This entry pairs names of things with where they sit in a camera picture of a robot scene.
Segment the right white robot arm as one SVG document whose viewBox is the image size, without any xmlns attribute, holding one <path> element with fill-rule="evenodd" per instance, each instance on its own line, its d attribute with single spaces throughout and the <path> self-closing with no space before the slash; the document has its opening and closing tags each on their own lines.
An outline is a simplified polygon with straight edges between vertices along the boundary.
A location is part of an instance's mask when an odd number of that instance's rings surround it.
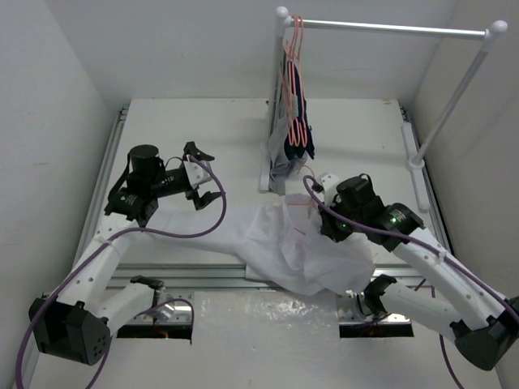
<svg viewBox="0 0 519 389">
<path fill-rule="evenodd" d="M 496 292 L 453 257 L 423 220 L 402 203 L 386 205 L 371 178 L 321 175 L 311 187 L 321 233 L 343 242 L 355 233 L 409 264 L 444 296 L 424 297 L 396 277 L 381 274 L 356 295 L 361 318 L 401 314 L 451 341 L 480 370 L 493 370 L 518 340 L 518 300 Z"/>
</svg>

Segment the pink wire hanger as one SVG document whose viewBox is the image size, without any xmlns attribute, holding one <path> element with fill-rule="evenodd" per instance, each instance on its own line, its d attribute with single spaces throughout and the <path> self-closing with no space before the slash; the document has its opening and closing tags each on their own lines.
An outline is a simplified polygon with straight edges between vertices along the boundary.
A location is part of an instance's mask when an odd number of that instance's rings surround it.
<svg viewBox="0 0 519 389">
<path fill-rule="evenodd" d="M 295 176 L 303 178 L 305 174 L 315 178 L 315 173 L 313 169 L 308 165 L 302 165 L 301 167 L 299 167 L 295 173 Z M 312 198 L 308 198 L 306 200 L 290 200 L 287 204 L 293 207 L 317 208 L 317 206 L 315 205 L 315 201 Z"/>
</svg>

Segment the white shirt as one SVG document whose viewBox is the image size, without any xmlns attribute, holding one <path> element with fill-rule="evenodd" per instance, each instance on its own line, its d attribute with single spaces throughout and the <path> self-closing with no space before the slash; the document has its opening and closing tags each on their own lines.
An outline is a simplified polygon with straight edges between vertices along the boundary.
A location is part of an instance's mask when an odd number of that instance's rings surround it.
<svg viewBox="0 0 519 389">
<path fill-rule="evenodd" d="M 293 293 L 363 291 L 375 270 L 367 238 L 355 233 L 335 243 L 322 235 L 316 208 L 287 204 L 308 198 L 288 194 L 275 203 L 230 204 L 223 217 L 217 209 L 163 205 L 149 226 L 181 233 L 180 246 L 233 255 Z"/>
</svg>

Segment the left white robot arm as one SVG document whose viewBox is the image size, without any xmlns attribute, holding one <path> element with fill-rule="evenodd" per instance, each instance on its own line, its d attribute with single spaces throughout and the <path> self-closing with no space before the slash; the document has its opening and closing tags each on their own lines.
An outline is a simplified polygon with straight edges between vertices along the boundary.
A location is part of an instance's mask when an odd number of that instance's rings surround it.
<svg viewBox="0 0 519 389">
<path fill-rule="evenodd" d="M 153 145 L 134 146 L 127 153 L 125 168 L 108 193 L 104 215 L 86 250 L 66 279 L 29 309 L 28 330 L 39 352 L 95 365 L 121 327 L 157 308 L 164 283 L 147 276 L 133 276 L 119 293 L 109 299 L 103 296 L 135 233 L 166 235 L 148 227 L 161 198 L 183 194 L 196 210 L 226 199 L 222 187 L 199 193 L 201 185 L 218 180 L 213 160 L 194 142 L 186 143 L 175 169 L 166 168 Z"/>
</svg>

